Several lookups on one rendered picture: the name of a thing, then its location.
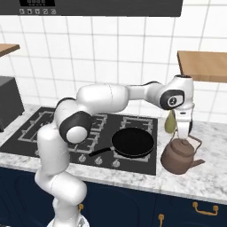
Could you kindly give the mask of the black hob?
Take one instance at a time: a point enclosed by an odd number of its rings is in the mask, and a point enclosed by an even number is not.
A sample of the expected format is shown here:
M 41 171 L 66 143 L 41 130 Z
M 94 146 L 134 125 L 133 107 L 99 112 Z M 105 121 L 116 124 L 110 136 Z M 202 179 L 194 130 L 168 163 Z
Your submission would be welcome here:
M 52 122 L 53 108 L 40 107 L 1 147 L 1 153 L 18 154 L 27 157 L 38 158 L 37 131 L 45 124 Z M 79 145 L 69 145 L 70 162 L 86 166 L 119 169 L 122 171 L 156 175 L 157 132 L 158 120 L 150 117 L 138 117 L 120 114 L 97 114 L 92 117 L 90 136 Z M 111 138 L 119 129 L 138 128 L 149 132 L 154 139 L 153 150 L 144 158 L 128 159 L 116 152 L 101 153 L 99 156 L 90 157 L 89 153 L 101 148 L 111 146 Z M 80 163 L 78 158 L 84 154 L 86 161 Z M 95 163 L 95 159 L 101 157 L 101 165 Z M 118 159 L 121 165 L 118 168 L 112 166 Z

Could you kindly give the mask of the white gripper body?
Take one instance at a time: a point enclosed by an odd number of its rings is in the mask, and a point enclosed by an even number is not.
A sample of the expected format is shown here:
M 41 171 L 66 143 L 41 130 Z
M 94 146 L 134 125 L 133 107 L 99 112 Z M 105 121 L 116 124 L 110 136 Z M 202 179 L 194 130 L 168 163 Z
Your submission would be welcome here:
M 177 134 L 178 137 L 181 139 L 186 139 L 189 135 L 190 130 L 190 119 L 177 119 L 176 125 L 177 125 Z

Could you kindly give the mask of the olive green pear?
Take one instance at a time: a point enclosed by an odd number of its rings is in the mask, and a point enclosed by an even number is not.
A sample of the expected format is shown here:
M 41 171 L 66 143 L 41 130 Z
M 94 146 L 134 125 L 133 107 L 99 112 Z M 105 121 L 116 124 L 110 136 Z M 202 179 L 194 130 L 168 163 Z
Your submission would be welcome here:
M 169 134 L 173 133 L 176 129 L 176 118 L 175 118 L 175 114 L 174 111 L 171 110 L 168 114 L 168 117 L 165 121 L 165 131 Z

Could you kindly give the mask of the brown kettle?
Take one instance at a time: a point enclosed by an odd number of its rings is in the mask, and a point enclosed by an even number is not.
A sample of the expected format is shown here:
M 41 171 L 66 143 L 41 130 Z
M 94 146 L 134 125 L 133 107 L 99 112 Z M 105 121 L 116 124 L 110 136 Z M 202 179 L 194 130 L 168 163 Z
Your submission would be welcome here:
M 168 172 L 175 175 L 185 174 L 190 168 L 197 167 L 203 163 L 204 160 L 195 160 L 194 156 L 197 150 L 201 147 L 202 141 L 196 137 L 190 138 L 199 143 L 194 148 L 187 139 L 180 139 L 172 137 L 166 145 L 161 157 L 160 162 Z

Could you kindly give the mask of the navy drawer front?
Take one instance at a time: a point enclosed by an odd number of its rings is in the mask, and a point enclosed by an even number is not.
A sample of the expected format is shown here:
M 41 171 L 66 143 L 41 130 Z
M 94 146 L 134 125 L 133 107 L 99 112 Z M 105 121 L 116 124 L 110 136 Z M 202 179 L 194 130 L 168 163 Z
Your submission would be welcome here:
M 227 227 L 227 205 L 161 195 L 156 199 L 153 227 Z

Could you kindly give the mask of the navy cupboard door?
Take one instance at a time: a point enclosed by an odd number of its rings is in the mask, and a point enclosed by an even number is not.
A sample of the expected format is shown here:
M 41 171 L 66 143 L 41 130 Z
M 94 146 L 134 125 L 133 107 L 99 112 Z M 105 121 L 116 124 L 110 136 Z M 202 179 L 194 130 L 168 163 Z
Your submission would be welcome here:
M 82 214 L 90 227 L 152 227 L 155 194 L 87 182 Z
M 15 227 L 47 227 L 54 217 L 53 197 L 35 183 L 35 174 L 0 168 L 0 179 L 19 217 Z

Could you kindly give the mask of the black frying pan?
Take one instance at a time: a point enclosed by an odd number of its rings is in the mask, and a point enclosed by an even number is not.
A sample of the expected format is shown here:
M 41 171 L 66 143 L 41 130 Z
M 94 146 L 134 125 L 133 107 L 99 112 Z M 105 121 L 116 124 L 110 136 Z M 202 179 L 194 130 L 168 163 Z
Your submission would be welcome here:
M 154 147 L 153 136 L 149 132 L 138 128 L 118 130 L 112 136 L 111 143 L 110 147 L 99 149 L 90 153 L 89 156 L 115 151 L 125 158 L 137 159 L 145 157 Z

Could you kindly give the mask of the dark grey box appliance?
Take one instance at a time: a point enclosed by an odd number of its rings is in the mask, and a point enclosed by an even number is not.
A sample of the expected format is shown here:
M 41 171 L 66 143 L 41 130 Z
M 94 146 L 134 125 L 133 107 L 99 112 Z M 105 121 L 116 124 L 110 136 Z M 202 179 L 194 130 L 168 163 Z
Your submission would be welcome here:
M 0 75 L 0 132 L 3 132 L 24 111 L 15 78 Z

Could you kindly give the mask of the wooden wall shelf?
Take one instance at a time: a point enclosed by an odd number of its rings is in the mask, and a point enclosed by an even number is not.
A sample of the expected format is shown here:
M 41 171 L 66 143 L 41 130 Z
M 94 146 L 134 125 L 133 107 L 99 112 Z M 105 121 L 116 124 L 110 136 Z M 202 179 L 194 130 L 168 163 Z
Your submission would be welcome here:
M 178 51 L 181 74 L 198 82 L 227 83 L 227 52 Z
M 0 43 L 0 58 L 18 50 L 19 48 L 20 46 L 18 44 Z

